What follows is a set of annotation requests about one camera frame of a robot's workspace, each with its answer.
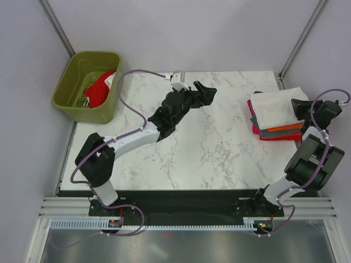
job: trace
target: olive green basket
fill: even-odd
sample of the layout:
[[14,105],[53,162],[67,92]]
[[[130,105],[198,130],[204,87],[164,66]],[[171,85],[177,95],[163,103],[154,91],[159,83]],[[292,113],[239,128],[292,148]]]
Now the olive green basket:
[[[106,71],[116,71],[109,95],[103,104],[89,108],[84,92]],[[69,62],[52,97],[53,104],[76,122],[110,122],[118,102],[117,81],[122,75],[121,59],[112,52],[80,52]]]

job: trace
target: orange cloth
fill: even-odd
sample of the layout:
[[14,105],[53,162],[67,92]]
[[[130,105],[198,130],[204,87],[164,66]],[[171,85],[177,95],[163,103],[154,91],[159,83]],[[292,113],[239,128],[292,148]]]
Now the orange cloth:
[[295,129],[299,130],[302,127],[302,124],[303,124],[303,122],[280,126],[280,127],[274,127],[274,128],[266,129],[266,131],[269,133],[272,133],[272,132],[278,132],[280,130],[295,130]]

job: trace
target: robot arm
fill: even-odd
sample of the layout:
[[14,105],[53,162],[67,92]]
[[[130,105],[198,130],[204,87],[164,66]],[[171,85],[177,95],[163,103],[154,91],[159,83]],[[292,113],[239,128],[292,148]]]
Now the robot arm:
[[132,131],[136,130],[134,128],[106,137],[94,133],[84,143],[75,160],[76,165],[94,151],[95,148],[114,139],[114,142],[92,155],[80,167],[81,173],[86,177],[104,204],[110,205],[118,199],[118,195],[110,182],[115,160],[138,147],[167,138],[176,130],[176,125],[191,108],[200,108],[212,103],[217,92],[216,89],[206,88],[199,81],[195,81],[194,86],[197,91],[193,91],[185,85],[184,79],[184,72],[176,71],[173,73],[171,76],[173,91],[166,95],[161,106],[148,119],[146,125],[140,131],[132,133]]
[[[311,103],[311,101],[292,100],[296,117],[298,120],[304,120],[300,129],[303,142],[288,162],[284,170],[286,175],[278,182],[259,189],[254,197],[240,202],[236,207],[238,215],[250,214],[254,217],[274,215],[280,209],[279,203],[283,203],[285,199],[306,190],[318,191],[328,182],[344,156],[344,151],[334,145],[329,145],[326,158],[315,179],[307,187],[301,188],[312,178],[326,148],[323,135],[314,127],[310,118]],[[327,134],[327,126],[341,111],[337,102],[317,101],[315,120]]]

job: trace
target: white towel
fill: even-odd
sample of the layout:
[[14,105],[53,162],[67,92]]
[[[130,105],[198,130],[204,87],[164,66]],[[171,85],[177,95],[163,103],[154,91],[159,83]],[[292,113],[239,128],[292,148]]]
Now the white towel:
[[308,100],[300,87],[251,95],[251,104],[261,130],[300,123],[291,99]]
[[112,75],[109,75],[106,79],[105,79],[105,83],[107,86],[109,86],[109,89],[111,89],[112,86],[112,81],[115,78],[116,73],[113,73]]

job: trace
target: teal cloth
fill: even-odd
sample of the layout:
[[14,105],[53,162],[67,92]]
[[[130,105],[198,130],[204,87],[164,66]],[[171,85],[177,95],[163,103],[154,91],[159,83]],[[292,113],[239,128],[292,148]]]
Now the teal cloth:
[[292,133],[297,133],[299,132],[298,129],[294,129],[294,130],[279,130],[279,131],[273,131],[273,132],[268,132],[266,130],[261,130],[258,126],[258,123],[257,123],[257,119],[256,119],[256,115],[253,116],[251,119],[251,122],[259,129],[259,133],[261,134],[262,137],[264,138],[273,138],[273,137],[279,137],[279,136],[282,136],[282,135],[289,135],[289,134],[292,134]]

